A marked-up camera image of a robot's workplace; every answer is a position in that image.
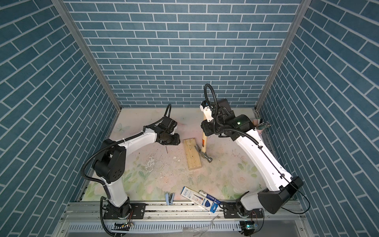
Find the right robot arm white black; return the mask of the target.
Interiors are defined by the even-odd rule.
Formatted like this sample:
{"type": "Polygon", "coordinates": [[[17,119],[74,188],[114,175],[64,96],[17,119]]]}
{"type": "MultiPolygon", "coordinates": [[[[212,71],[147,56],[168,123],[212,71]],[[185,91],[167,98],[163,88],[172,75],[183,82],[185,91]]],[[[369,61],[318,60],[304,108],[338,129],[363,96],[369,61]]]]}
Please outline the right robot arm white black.
{"type": "Polygon", "coordinates": [[[200,109],[204,114],[201,128],[205,136],[215,134],[236,142],[253,162],[266,185],[264,190],[246,192],[237,199],[238,214],[247,216],[257,208],[277,213],[296,193],[301,192],[303,180],[285,170],[263,143],[253,122],[246,115],[236,116],[227,99],[217,99],[210,84],[204,86],[204,97],[200,109]]]}

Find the blue clip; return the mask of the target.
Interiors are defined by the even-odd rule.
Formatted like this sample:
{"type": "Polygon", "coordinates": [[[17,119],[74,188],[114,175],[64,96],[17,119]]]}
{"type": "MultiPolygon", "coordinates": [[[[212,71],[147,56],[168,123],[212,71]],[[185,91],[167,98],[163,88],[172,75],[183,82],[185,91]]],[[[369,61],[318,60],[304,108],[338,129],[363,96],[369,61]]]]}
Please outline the blue clip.
{"type": "Polygon", "coordinates": [[[165,201],[167,205],[172,205],[174,201],[174,193],[166,193],[165,194],[165,201]]]}

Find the wooden block with nails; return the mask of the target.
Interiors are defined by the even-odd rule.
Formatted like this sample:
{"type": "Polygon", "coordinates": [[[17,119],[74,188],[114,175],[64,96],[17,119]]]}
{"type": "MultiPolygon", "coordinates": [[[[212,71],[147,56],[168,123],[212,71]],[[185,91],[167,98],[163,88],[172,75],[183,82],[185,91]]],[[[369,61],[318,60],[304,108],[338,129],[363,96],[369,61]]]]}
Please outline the wooden block with nails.
{"type": "Polygon", "coordinates": [[[188,163],[189,170],[202,168],[199,153],[196,149],[196,142],[194,138],[184,140],[184,148],[188,163]]]}

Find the blue white tube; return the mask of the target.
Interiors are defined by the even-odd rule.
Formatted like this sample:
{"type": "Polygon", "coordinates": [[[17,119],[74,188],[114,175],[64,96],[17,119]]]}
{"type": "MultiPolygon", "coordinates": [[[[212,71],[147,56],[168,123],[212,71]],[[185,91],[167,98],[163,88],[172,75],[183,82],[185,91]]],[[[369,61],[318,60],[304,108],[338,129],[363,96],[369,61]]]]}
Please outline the blue white tube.
{"type": "Polygon", "coordinates": [[[214,203],[216,203],[216,204],[218,204],[218,205],[221,204],[221,202],[220,202],[218,199],[216,199],[215,197],[213,197],[213,196],[207,194],[206,192],[200,190],[199,193],[200,193],[202,196],[206,197],[207,199],[213,201],[214,203]]]}

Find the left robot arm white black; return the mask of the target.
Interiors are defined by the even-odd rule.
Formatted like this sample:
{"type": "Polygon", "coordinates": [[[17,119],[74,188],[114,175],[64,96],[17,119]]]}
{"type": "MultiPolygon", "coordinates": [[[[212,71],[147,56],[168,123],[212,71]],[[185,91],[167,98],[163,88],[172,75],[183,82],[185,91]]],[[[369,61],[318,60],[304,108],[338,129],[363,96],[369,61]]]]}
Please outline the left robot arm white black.
{"type": "Polygon", "coordinates": [[[130,154],[153,143],[164,146],[180,144],[180,136],[174,132],[177,122],[170,115],[171,104],[168,104],[161,119],[145,125],[136,135],[118,141],[105,140],[100,150],[82,165],[81,176],[101,184],[107,195],[106,200],[113,207],[121,208],[129,202],[121,177],[125,171],[126,158],[130,154]]]}

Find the aluminium left corner post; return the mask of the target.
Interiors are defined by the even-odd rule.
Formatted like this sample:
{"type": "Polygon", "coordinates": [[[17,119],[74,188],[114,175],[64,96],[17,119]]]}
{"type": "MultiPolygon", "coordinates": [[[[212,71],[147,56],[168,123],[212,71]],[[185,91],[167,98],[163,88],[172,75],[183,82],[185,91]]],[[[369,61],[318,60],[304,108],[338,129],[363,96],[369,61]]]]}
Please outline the aluminium left corner post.
{"type": "Polygon", "coordinates": [[[52,0],[51,1],[58,11],[59,15],[61,16],[62,20],[64,21],[65,25],[67,26],[68,30],[72,34],[75,42],[79,46],[80,50],[82,51],[83,55],[87,59],[91,69],[95,73],[96,77],[98,78],[98,81],[105,89],[108,97],[112,101],[114,107],[118,112],[122,110],[122,106],[120,105],[119,101],[117,100],[115,94],[113,93],[112,89],[110,88],[109,83],[107,82],[103,72],[101,71],[98,63],[96,62],[95,58],[93,57],[87,43],[84,40],[84,37],[80,33],[80,30],[78,29],[74,19],[70,15],[64,1],[62,0],[52,0]]]}

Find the aluminium right corner post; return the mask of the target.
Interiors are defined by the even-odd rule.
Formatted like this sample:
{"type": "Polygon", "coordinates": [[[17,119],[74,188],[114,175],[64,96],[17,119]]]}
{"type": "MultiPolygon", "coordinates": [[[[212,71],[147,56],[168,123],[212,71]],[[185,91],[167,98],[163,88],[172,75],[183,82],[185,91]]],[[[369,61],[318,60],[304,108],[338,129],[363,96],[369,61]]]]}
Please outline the aluminium right corner post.
{"type": "Polygon", "coordinates": [[[301,4],[299,5],[299,8],[295,14],[295,17],[294,17],[294,20],[293,22],[291,23],[290,27],[289,27],[289,30],[288,30],[288,33],[286,35],[286,38],[284,39],[283,41],[283,45],[281,46],[280,48],[280,51],[275,59],[275,63],[270,71],[270,74],[269,76],[267,77],[267,80],[265,82],[265,85],[263,87],[263,90],[259,96],[259,99],[255,105],[255,110],[256,111],[260,111],[262,106],[263,106],[263,103],[266,99],[266,96],[268,95],[268,92],[275,80],[275,77],[280,69],[280,66],[286,56],[286,53],[288,52],[288,49],[295,37],[295,34],[305,16],[305,13],[309,7],[311,3],[311,0],[303,0],[301,1],[301,4]]]}

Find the aluminium corner post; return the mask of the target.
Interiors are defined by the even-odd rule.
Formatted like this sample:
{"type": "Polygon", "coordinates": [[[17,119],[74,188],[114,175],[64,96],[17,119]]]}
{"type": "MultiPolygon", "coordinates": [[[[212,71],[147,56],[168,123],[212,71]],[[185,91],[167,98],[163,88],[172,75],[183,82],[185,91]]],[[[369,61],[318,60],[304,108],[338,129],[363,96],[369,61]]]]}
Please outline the aluminium corner post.
{"type": "Polygon", "coordinates": [[[294,20],[293,22],[291,23],[290,27],[289,27],[289,30],[288,30],[288,33],[286,35],[286,38],[284,39],[283,41],[283,45],[281,46],[280,48],[280,51],[275,59],[275,63],[270,71],[270,74],[269,76],[267,77],[267,80],[265,82],[265,85],[263,87],[263,90],[259,96],[259,99],[255,105],[255,110],[256,111],[260,111],[262,106],[263,106],[263,103],[266,99],[266,96],[268,95],[268,92],[275,80],[275,77],[280,69],[280,66],[286,56],[286,53],[288,52],[288,49],[295,37],[295,34],[305,16],[305,13],[309,7],[311,3],[311,0],[303,0],[301,1],[301,4],[299,5],[299,8],[295,14],[295,17],[294,17],[294,20]]]}
{"type": "Polygon", "coordinates": [[[119,101],[117,100],[115,94],[113,93],[112,89],[110,88],[109,83],[107,82],[103,72],[101,71],[98,63],[96,62],[95,58],[93,57],[87,43],[84,40],[84,37],[80,33],[80,30],[78,29],[74,19],[70,15],[64,1],[62,0],[52,0],[51,1],[58,11],[59,15],[61,16],[62,20],[64,21],[65,25],[67,26],[68,30],[72,34],[75,42],[79,46],[80,50],[82,51],[83,55],[87,59],[91,69],[95,73],[96,77],[98,78],[98,81],[105,89],[108,97],[112,101],[114,107],[118,112],[122,110],[122,106],[120,105],[119,101]]]}

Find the steel claw hammer wooden handle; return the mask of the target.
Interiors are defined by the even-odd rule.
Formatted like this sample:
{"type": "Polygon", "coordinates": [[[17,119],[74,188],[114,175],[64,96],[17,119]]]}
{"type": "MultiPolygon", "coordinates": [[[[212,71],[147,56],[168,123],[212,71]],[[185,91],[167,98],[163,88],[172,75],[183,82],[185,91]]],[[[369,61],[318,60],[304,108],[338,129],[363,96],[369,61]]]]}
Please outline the steel claw hammer wooden handle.
{"type": "Polygon", "coordinates": [[[199,156],[201,157],[201,158],[204,158],[204,159],[206,159],[209,163],[212,163],[212,161],[213,161],[213,159],[210,157],[210,156],[208,156],[207,155],[207,153],[206,153],[206,148],[207,148],[207,139],[208,139],[208,137],[207,137],[207,135],[206,135],[206,133],[204,132],[204,128],[203,128],[203,125],[201,124],[201,129],[202,129],[202,131],[203,131],[203,134],[202,134],[202,145],[201,145],[201,147],[199,147],[197,144],[195,145],[195,148],[196,148],[196,150],[198,151],[198,153],[199,153],[199,156]]]}

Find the pink pen holder bucket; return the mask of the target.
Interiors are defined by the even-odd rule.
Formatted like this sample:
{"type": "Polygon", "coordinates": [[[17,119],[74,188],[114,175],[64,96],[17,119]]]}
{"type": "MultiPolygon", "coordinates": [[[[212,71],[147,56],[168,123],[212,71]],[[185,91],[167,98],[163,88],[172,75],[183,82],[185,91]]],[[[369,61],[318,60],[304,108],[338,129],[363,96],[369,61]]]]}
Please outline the pink pen holder bucket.
{"type": "Polygon", "coordinates": [[[263,126],[260,125],[260,124],[261,124],[261,119],[254,119],[254,120],[252,121],[252,123],[253,123],[253,125],[255,126],[255,130],[256,130],[259,134],[261,134],[262,131],[263,131],[263,126]]]}

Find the blue white toothpaste box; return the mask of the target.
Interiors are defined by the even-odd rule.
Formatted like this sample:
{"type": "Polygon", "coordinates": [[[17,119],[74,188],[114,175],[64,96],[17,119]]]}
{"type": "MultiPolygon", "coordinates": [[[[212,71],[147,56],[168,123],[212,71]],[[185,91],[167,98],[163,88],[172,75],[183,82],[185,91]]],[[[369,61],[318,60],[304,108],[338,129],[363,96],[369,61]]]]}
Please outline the blue white toothpaste box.
{"type": "Polygon", "coordinates": [[[203,209],[215,213],[219,205],[215,203],[214,201],[208,199],[207,197],[202,196],[200,193],[195,192],[192,189],[189,189],[188,187],[184,186],[181,192],[181,196],[191,200],[196,205],[199,205],[203,209]]]}

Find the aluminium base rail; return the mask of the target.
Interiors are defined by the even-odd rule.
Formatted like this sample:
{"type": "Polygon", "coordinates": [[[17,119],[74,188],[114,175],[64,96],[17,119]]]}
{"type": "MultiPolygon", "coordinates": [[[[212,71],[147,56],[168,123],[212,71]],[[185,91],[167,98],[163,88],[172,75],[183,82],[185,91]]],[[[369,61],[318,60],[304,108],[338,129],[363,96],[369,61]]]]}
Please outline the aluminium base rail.
{"type": "MultiPolygon", "coordinates": [[[[298,201],[290,201],[276,214],[258,210],[241,218],[218,209],[204,210],[191,201],[135,201],[131,220],[105,220],[106,227],[125,237],[312,237],[298,201]]],[[[71,202],[53,232],[54,237],[105,237],[98,202],[71,202]]]]}

